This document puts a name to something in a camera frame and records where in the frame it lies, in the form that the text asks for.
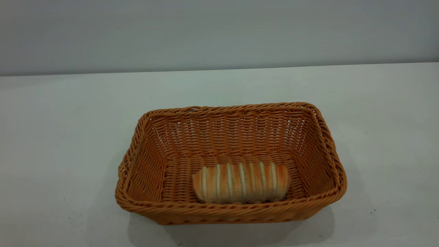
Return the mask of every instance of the basket bottom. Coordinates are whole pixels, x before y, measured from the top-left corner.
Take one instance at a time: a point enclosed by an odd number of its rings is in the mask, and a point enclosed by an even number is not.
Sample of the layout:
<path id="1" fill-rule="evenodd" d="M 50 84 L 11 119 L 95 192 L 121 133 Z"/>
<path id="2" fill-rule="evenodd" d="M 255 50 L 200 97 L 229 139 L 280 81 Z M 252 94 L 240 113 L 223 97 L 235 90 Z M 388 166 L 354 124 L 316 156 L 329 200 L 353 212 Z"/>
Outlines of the basket bottom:
<path id="1" fill-rule="evenodd" d="M 301 176 L 297 169 L 297 162 L 291 154 L 270 153 L 270 154 L 222 154 L 218 156 L 190 156 L 178 157 L 169 160 L 163 182 L 162 202 L 199 203 L 192 189 L 191 175 L 200 170 L 203 166 L 214 167 L 216 164 L 230 163 L 258 163 L 274 162 L 277 165 L 286 165 L 291 177 L 290 189 L 284 200 L 306 197 Z"/>

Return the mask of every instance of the orange wicker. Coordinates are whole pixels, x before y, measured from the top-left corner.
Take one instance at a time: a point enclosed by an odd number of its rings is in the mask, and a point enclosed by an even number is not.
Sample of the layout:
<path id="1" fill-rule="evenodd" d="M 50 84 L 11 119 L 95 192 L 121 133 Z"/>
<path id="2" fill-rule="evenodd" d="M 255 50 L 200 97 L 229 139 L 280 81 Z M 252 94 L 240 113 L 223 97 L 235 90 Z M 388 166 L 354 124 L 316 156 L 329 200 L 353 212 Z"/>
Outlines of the orange wicker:
<path id="1" fill-rule="evenodd" d="M 273 161 L 291 187 L 278 202 L 198 202 L 191 174 L 218 163 Z M 162 225 L 303 220 L 339 200 L 346 175 L 320 111 L 303 102 L 155 110 L 119 166 L 117 203 Z"/>

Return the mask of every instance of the white table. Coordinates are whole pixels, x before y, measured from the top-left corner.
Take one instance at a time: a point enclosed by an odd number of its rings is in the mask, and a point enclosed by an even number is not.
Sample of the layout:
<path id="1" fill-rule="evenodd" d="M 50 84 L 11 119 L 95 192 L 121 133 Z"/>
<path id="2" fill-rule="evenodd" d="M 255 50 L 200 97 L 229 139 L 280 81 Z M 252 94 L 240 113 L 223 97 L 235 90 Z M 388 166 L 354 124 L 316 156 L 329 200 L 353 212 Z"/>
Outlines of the white table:
<path id="1" fill-rule="evenodd" d="M 115 201 L 153 109 L 305 101 L 348 191 L 304 222 L 160 226 Z M 0 77 L 0 246 L 436 246 L 439 63 Z"/>

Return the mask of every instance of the gray wall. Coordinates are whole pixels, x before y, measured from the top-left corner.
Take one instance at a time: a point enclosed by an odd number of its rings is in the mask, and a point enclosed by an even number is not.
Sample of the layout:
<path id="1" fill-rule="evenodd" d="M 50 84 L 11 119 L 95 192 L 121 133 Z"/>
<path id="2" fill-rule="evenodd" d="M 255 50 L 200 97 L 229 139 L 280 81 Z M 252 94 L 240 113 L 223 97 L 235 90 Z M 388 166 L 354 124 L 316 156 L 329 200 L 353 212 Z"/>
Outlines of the gray wall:
<path id="1" fill-rule="evenodd" d="M 1 0 L 0 75 L 439 61 L 439 0 Z"/>

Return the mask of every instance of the scored bread crust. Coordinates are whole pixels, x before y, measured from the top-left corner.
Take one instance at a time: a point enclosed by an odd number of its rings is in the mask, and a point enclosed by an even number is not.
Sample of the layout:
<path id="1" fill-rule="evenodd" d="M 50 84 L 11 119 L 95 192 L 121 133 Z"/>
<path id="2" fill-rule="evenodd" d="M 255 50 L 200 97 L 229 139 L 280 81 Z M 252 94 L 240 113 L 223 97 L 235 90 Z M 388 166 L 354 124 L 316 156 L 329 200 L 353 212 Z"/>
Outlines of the scored bread crust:
<path id="1" fill-rule="evenodd" d="M 217 164 L 192 175 L 196 197 L 204 203 L 261 203 L 282 200 L 290 187 L 284 165 L 270 163 Z"/>

